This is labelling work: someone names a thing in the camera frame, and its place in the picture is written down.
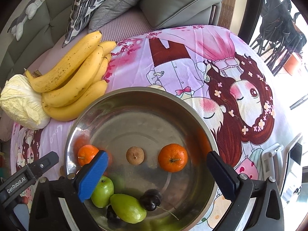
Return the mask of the round green jujube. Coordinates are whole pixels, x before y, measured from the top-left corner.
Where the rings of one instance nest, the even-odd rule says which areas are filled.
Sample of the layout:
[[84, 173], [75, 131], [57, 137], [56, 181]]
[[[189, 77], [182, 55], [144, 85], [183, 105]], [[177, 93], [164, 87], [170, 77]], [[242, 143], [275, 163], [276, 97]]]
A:
[[92, 203], [97, 208], [104, 208], [110, 203], [110, 197], [114, 194], [114, 185], [112, 180], [106, 176], [102, 176], [97, 183], [92, 195]]

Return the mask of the orange tangerine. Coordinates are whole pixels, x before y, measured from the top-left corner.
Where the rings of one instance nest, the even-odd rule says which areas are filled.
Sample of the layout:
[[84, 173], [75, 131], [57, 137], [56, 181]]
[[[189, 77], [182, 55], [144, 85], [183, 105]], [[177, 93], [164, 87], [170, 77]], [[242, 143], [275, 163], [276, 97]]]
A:
[[179, 144], [171, 143], [164, 146], [158, 154], [158, 164], [161, 169], [169, 173], [176, 173], [184, 169], [188, 162], [188, 153]]
[[91, 144], [82, 146], [77, 153], [79, 165], [84, 166], [89, 164], [98, 152], [99, 149]]

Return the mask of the elongated green jujube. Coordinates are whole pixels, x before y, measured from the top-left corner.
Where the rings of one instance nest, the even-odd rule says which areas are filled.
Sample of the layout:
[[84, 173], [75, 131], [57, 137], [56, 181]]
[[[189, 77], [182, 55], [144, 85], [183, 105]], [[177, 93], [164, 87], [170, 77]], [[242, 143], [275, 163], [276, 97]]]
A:
[[139, 201], [127, 194], [113, 194], [110, 203], [115, 214], [126, 223], [137, 224], [147, 216], [147, 211]]

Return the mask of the brown longan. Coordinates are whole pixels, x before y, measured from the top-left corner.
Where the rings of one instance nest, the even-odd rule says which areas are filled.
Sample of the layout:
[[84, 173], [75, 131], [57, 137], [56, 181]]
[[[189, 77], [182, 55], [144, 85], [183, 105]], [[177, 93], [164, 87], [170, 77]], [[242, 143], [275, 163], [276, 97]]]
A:
[[63, 165], [60, 167], [59, 172], [60, 172], [60, 175], [61, 175], [61, 176], [66, 177], [65, 168], [64, 168]]
[[142, 148], [130, 147], [126, 152], [126, 159], [131, 165], [140, 165], [144, 161], [145, 154]]

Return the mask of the dark cherry with stem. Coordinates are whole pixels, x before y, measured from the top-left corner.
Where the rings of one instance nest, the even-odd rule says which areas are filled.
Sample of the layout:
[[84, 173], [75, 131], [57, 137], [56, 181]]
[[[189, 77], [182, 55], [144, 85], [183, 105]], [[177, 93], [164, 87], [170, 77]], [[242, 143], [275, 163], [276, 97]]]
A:
[[164, 212], [171, 214], [178, 221], [180, 220], [176, 215], [174, 215], [169, 210], [160, 207], [162, 202], [162, 194], [157, 189], [149, 189], [145, 191], [145, 193], [139, 198], [139, 202], [147, 211], [152, 212], [155, 209], [161, 209]]

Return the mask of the napa cabbage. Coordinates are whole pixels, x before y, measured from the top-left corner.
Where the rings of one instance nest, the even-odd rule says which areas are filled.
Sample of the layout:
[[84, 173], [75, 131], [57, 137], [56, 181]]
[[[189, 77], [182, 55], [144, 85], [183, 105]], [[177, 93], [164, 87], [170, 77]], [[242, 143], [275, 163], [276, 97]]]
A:
[[1, 108], [10, 119], [28, 129], [43, 129], [50, 122], [42, 107], [41, 94], [32, 89], [22, 74], [6, 81], [1, 91]]

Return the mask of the bottom yellow banana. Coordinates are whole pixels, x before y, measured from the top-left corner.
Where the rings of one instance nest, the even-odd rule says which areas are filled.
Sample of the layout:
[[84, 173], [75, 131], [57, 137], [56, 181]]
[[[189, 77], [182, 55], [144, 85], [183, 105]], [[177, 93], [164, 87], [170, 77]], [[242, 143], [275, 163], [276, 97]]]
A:
[[63, 107], [48, 106], [45, 99], [42, 107], [45, 113], [57, 121], [72, 121], [76, 119], [92, 102], [103, 96], [108, 83], [105, 80], [97, 81], [91, 85], [86, 92], [75, 102]]

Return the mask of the middle yellow banana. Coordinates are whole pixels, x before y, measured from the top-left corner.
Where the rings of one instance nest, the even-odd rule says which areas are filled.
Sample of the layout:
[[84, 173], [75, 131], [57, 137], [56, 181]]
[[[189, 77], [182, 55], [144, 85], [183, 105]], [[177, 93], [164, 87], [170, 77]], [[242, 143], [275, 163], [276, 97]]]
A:
[[103, 55], [102, 46], [97, 46], [66, 85], [42, 94], [42, 103], [51, 107], [63, 107], [75, 102], [91, 85]]

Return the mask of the stainless steel round basin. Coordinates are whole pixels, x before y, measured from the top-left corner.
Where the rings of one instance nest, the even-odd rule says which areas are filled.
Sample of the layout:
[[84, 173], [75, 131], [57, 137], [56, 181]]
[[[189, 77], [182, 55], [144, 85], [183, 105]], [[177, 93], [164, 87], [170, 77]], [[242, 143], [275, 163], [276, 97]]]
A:
[[[188, 153], [180, 172], [168, 173], [158, 164], [158, 154], [176, 143]], [[125, 88], [109, 92], [94, 101], [75, 120], [67, 138], [64, 166], [67, 174], [77, 173], [77, 153], [91, 144], [107, 151], [111, 163], [106, 175], [116, 193], [139, 198], [146, 190], [162, 194], [161, 209], [149, 212], [138, 224], [114, 224], [92, 201], [85, 206], [102, 230], [190, 230], [205, 216], [217, 192], [207, 167], [206, 156], [218, 149], [203, 118], [188, 103], [153, 88]], [[145, 158], [131, 165], [127, 150], [137, 146]]]

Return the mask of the top spotted banana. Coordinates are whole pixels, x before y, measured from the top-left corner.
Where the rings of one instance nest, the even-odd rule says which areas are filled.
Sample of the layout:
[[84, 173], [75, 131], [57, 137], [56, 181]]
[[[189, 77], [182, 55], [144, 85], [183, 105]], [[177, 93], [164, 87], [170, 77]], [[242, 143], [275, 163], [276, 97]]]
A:
[[61, 85], [83, 61], [94, 51], [102, 38], [100, 31], [92, 32], [80, 39], [63, 58], [46, 74], [33, 77], [30, 71], [25, 75], [32, 89], [38, 93], [49, 92]]

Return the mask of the grey sofa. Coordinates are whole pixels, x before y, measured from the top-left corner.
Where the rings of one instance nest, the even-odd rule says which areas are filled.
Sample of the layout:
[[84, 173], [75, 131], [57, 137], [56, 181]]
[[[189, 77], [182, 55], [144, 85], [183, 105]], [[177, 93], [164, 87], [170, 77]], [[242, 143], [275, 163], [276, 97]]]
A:
[[[73, 2], [74, 0], [45, 0], [42, 3], [37, 14], [26, 22], [21, 39], [13, 40], [8, 46], [1, 62], [2, 85], [13, 75], [22, 73], [66, 34]], [[123, 14], [130, 12], [133, 8], [140, 9], [139, 2]], [[99, 29], [116, 25], [117, 18]]]

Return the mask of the grey white plush toy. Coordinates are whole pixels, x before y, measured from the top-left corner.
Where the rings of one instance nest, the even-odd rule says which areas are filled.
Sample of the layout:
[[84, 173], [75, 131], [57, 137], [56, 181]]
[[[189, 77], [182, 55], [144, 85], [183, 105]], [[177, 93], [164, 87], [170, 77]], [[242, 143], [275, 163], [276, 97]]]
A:
[[41, 0], [30, 0], [20, 16], [12, 21], [7, 32], [10, 32], [17, 41], [19, 41], [23, 35], [24, 24], [27, 20], [31, 20], [35, 16], [42, 3]]

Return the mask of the hidden rear banana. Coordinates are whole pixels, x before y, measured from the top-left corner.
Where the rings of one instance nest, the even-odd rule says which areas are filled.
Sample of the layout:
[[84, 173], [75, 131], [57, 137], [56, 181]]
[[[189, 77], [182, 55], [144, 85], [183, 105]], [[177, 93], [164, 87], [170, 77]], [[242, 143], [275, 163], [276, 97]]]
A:
[[93, 78], [93, 81], [92, 81], [93, 84], [97, 81], [100, 81], [105, 75], [108, 69], [108, 64], [112, 58], [111, 51], [116, 47], [116, 42], [115, 41], [103, 41], [99, 43], [99, 46], [103, 48], [103, 58], [101, 60], [99, 70], [97, 74], [95, 75], [95, 77]]

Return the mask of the black white patterned cushion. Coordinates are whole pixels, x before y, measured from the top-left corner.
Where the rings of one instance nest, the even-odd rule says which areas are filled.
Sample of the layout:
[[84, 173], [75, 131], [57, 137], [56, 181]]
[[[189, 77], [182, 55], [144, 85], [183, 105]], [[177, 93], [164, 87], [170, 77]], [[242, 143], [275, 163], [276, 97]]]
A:
[[74, 0], [62, 47], [68, 45], [88, 25], [94, 11], [103, 1], [105, 0]]

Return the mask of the grey fabric cushion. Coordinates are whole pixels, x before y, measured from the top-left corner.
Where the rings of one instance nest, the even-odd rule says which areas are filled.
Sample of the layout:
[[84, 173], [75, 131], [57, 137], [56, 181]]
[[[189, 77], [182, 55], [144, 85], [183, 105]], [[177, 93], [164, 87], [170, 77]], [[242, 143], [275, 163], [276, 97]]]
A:
[[100, 27], [137, 5], [140, 0], [105, 0], [92, 15], [88, 32], [97, 31]]

